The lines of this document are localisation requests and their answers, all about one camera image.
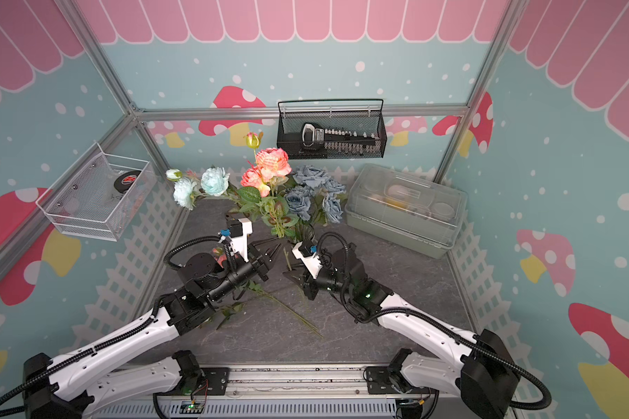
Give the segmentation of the large pink peony stem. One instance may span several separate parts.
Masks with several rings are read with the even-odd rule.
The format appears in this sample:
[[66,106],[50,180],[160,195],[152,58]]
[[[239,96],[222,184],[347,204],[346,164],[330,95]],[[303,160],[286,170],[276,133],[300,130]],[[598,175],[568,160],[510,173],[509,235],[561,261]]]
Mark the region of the large pink peony stem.
[[282,148],[260,149],[262,137],[262,133],[252,132],[244,136],[246,146],[254,152],[254,163],[249,163],[231,198],[238,206],[237,213],[263,221],[273,236],[293,240],[299,218],[285,197],[292,173],[289,157]]

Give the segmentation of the pink rose stem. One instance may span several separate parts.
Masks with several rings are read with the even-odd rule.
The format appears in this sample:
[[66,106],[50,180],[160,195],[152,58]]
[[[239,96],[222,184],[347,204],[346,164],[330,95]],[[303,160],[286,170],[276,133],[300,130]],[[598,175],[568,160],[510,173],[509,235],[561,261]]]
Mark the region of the pink rose stem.
[[283,312],[289,314],[291,317],[296,319],[302,326],[305,326],[311,333],[313,333],[318,338],[323,338],[319,328],[312,323],[309,319],[304,317],[295,311],[292,307],[284,303],[275,297],[272,293],[267,291],[263,286],[259,283],[251,280],[247,285],[241,286],[239,292],[232,292],[232,304],[225,305],[220,307],[219,309],[219,317],[221,321],[215,326],[216,330],[220,330],[223,326],[225,326],[230,319],[233,317],[244,314],[245,307],[250,301],[254,300],[266,300],[269,301],[273,306],[278,307]]

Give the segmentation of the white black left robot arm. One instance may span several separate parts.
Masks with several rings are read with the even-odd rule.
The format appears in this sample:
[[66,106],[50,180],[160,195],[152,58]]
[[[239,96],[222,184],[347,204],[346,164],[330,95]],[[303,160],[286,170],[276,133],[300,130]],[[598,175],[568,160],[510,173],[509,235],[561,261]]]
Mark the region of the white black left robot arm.
[[157,297],[151,309],[113,333],[67,354],[36,354],[24,363],[24,381],[0,396],[0,418],[83,418],[114,387],[105,376],[153,347],[176,340],[211,319],[216,303],[255,278],[268,279],[283,244],[251,242],[247,218],[227,219],[212,236],[197,237],[164,255],[183,286]]

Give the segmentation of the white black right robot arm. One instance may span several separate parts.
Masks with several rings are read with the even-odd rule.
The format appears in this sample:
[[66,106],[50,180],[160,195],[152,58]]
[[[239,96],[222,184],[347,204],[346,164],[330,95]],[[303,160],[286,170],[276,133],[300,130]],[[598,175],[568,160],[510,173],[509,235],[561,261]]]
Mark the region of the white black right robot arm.
[[358,324],[374,324],[405,336],[440,359],[431,366],[412,350],[400,351],[387,368],[399,393],[430,389],[459,396],[480,418],[503,418],[508,410],[545,410],[552,395],[545,384],[517,365],[490,330],[456,328],[407,302],[372,279],[356,247],[335,232],[294,245],[296,281],[309,300],[329,293]]

